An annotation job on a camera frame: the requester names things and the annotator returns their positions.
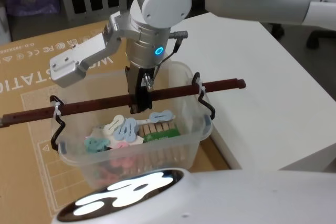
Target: blue clip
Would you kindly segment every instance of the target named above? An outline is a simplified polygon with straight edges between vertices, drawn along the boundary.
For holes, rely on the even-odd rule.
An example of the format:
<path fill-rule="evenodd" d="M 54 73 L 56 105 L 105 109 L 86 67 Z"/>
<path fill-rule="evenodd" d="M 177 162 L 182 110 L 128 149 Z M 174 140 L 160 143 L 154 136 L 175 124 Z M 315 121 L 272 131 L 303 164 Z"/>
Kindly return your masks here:
<path fill-rule="evenodd" d="M 126 142 L 132 143 L 137 139 L 136 133 L 138 130 L 139 126 L 137 125 L 136 120 L 134 118 L 127 118 L 122 126 L 116 128 L 113 137 L 117 141 L 125 139 Z"/>
<path fill-rule="evenodd" d="M 110 140 L 106 138 L 89 137 L 85 140 L 85 146 L 89 153 L 105 151 L 105 147 L 110 143 Z"/>
<path fill-rule="evenodd" d="M 173 112 L 164 110 L 162 112 L 153 112 L 149 115 L 152 123 L 167 122 L 174 118 Z"/>

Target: floor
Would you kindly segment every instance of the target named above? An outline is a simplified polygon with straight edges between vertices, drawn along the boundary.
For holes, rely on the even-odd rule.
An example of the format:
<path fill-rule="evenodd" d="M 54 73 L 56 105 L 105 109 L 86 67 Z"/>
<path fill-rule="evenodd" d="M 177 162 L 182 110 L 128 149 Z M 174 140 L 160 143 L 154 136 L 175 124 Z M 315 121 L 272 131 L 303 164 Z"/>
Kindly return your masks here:
<path fill-rule="evenodd" d="M 320 40 L 320 48 L 306 48 L 310 33 L 317 27 L 283 26 L 282 46 L 310 73 L 310 75 L 336 100 L 336 40 Z"/>

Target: brown wooden rod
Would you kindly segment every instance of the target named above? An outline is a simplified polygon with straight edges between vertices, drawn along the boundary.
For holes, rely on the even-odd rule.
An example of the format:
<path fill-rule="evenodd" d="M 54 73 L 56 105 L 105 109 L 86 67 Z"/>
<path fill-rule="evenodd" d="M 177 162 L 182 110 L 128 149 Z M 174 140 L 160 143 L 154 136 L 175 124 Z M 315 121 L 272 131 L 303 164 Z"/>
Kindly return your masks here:
<path fill-rule="evenodd" d="M 222 81 L 213 81 L 204 83 L 206 92 L 215 92 L 228 89 L 243 89 L 246 87 L 244 80 L 229 79 Z M 152 101 L 171 99 L 176 97 L 184 97 L 186 95 L 198 94 L 199 87 L 197 85 L 187 85 L 175 88 L 161 89 L 152 91 Z M 120 95 L 117 97 L 102 98 L 84 102 L 76 102 L 70 104 L 64 104 L 59 107 L 61 115 L 72 115 L 84 112 L 90 112 L 95 110 L 104 110 L 109 108 L 115 108 L 120 106 L 130 106 L 131 96 L 129 94 Z M 11 114 L 5 114 L 0 119 L 0 128 L 8 127 L 13 124 L 32 122 L 47 118 L 52 118 L 55 107 L 47 107 L 35 110 L 28 110 L 22 112 L 16 112 Z"/>

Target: black metal handle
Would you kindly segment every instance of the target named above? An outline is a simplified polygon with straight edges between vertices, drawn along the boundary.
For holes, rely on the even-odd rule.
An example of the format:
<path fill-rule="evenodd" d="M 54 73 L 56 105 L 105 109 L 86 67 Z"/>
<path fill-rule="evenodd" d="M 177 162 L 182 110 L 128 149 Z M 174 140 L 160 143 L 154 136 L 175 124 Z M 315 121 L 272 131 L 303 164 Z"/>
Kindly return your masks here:
<path fill-rule="evenodd" d="M 64 103 L 55 95 L 51 95 L 49 99 L 50 99 L 50 102 L 59 102 L 60 106 L 64 105 Z M 65 125 L 65 122 L 60 118 L 59 115 L 56 114 L 55 119 L 56 119 L 56 122 L 59 123 L 59 128 L 53 134 L 53 136 L 50 140 L 50 143 L 51 143 L 51 148 L 53 148 L 58 153 L 58 144 L 56 144 L 56 140 L 57 140 L 59 134 L 61 134 L 61 132 L 64 130 L 66 125 Z"/>
<path fill-rule="evenodd" d="M 197 86 L 199 86 L 198 83 L 196 82 L 196 80 L 197 80 L 197 78 L 200 78 L 200 77 L 201 77 L 201 74 L 200 74 L 199 72 L 197 72 L 197 73 L 194 75 L 191 84 L 192 84 L 192 85 L 197 85 Z M 204 93 L 204 91 L 202 90 L 201 93 L 200 93 L 200 95 L 199 95 L 199 97 L 198 97 L 198 101 L 199 101 L 202 105 L 206 106 L 206 107 L 211 111 L 210 118 L 211 118 L 211 120 L 213 120 L 213 119 L 215 118 L 215 115 L 216 115 L 216 110 L 215 110 L 215 108 L 214 108 L 211 104 L 209 104 L 209 103 L 207 103 L 206 101 L 203 100 L 204 95 L 205 95 L 205 93 Z"/>

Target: transparent plastic container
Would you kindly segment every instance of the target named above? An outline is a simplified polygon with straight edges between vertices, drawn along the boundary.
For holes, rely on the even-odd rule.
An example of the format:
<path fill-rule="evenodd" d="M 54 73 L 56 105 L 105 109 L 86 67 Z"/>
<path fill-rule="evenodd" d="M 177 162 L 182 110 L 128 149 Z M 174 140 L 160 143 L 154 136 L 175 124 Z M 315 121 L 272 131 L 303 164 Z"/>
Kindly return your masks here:
<path fill-rule="evenodd" d="M 192 72 L 180 63 L 165 63 L 155 80 L 154 88 L 164 89 L 191 84 Z M 64 103 L 86 101 L 127 94 L 127 81 L 123 70 L 87 76 L 83 81 L 62 89 L 59 98 Z M 88 153 L 85 139 L 98 125 L 111 123 L 115 115 L 136 120 L 148 119 L 156 111 L 171 110 L 180 136 L 160 139 L 125 148 Z M 121 179 L 158 168 L 190 168 L 201 140 L 212 131 L 209 110 L 195 95 L 153 102 L 153 109 L 130 114 L 128 106 L 62 116 L 66 127 L 59 135 L 59 156 L 68 165 L 81 169 L 92 188 L 99 188 Z M 53 120 L 53 131 L 59 126 Z"/>

